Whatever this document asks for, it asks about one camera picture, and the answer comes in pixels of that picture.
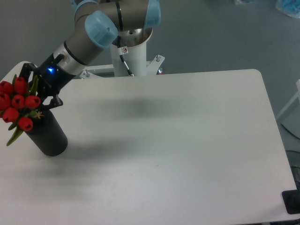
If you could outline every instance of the green leaf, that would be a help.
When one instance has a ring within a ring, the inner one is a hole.
[[[11,136],[10,140],[7,142],[6,146],[11,145],[15,140],[17,140],[17,138],[23,133],[22,130],[20,130],[19,128],[15,129],[14,134]]]
[[[37,94],[37,90],[38,90],[38,76],[35,75],[35,77],[33,79],[33,85],[31,87],[29,95],[36,95]]]
[[[38,115],[38,113],[34,110],[32,110],[28,116],[35,118]]]
[[[18,124],[18,120],[15,120],[15,122],[13,122],[13,123],[9,126],[8,130],[14,129],[14,128],[17,126],[17,124]]]
[[[29,96],[30,91],[28,90],[25,94],[25,98]]]
[[[13,84],[13,86],[15,85],[15,80],[17,79],[17,74],[15,74],[14,75],[14,78],[13,78],[13,82],[12,82],[12,84]]]

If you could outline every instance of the gray floor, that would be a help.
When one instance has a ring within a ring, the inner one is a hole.
[[[296,92],[300,19],[278,12],[275,0],[238,6],[232,0],[160,2],[163,20],[148,43],[147,57],[165,56],[165,73],[255,68],[275,114]],[[41,64],[73,32],[73,20],[68,0],[2,0],[0,78],[20,61]],[[92,65],[110,63],[106,51]],[[298,115],[292,123],[300,125]],[[280,132],[286,149],[300,150],[299,141]]]

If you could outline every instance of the black object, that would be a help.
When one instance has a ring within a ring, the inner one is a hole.
[[[290,220],[290,221],[281,221],[281,222],[272,222],[270,225],[297,225],[299,220]]]
[[[300,194],[298,190],[284,191],[282,197],[288,214],[300,213]]]
[[[64,55],[59,54],[54,58],[51,54],[46,61],[40,66],[35,67],[32,63],[24,63],[19,77],[23,77],[29,85],[29,76],[33,71],[33,78],[38,77],[37,96],[40,97],[42,104],[39,106],[38,111],[46,111],[58,106],[62,106],[63,102],[58,97],[60,90],[74,78],[73,75],[68,74],[66,71],[58,67],[58,63],[64,58]],[[53,99],[49,105],[43,105],[44,100],[52,96]]]
[[[68,145],[65,133],[49,110],[43,112],[41,120],[34,123],[33,129],[26,134],[47,156],[61,154]]]

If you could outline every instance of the blue plastic bag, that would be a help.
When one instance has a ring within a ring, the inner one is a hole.
[[[234,0],[235,4],[243,4],[243,3],[250,3],[250,2],[254,2],[256,0]]]
[[[276,8],[294,18],[300,18],[300,0],[277,0]]]

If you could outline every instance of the white tabletop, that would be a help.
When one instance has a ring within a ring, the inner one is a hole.
[[[257,70],[73,80],[44,156],[0,125],[0,224],[234,225],[298,219]]]

